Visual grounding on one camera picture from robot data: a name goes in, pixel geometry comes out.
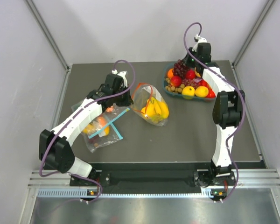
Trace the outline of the purple grape bunch from bag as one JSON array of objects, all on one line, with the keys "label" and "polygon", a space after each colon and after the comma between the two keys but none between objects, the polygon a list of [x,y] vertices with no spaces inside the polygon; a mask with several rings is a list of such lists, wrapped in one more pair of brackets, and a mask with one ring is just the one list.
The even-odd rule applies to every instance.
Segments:
[{"label": "purple grape bunch from bag", "polygon": [[181,79],[185,78],[186,73],[188,72],[189,67],[187,67],[183,60],[178,60],[173,67],[173,75],[179,76]]}]

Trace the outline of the red zip bag with fruit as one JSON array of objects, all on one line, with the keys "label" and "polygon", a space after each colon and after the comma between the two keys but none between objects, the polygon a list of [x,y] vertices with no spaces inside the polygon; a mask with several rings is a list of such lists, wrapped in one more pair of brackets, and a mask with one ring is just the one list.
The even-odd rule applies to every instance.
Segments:
[{"label": "red zip bag with fruit", "polygon": [[155,86],[139,83],[132,94],[131,109],[146,122],[155,126],[165,126],[169,118],[169,108]]}]

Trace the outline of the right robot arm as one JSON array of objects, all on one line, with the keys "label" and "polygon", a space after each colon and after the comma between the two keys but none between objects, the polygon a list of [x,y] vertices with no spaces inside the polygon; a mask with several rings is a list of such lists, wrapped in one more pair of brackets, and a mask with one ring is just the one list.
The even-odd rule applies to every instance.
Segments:
[{"label": "right robot arm", "polygon": [[217,127],[217,140],[208,178],[218,185],[231,175],[234,132],[243,118],[245,93],[228,82],[217,64],[211,61],[211,45],[207,41],[199,40],[190,47],[185,62],[206,81],[216,96],[212,117]]}]

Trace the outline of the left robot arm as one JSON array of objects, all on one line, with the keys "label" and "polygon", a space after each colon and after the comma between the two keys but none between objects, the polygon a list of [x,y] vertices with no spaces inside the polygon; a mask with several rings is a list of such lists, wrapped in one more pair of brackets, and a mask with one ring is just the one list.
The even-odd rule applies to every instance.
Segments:
[{"label": "left robot arm", "polygon": [[96,181],[92,165],[77,158],[71,147],[86,126],[106,109],[113,105],[128,107],[132,104],[126,75],[126,71],[112,70],[99,89],[91,91],[65,121],[40,133],[39,159],[42,166],[47,165],[62,174],[78,175],[86,185]]}]

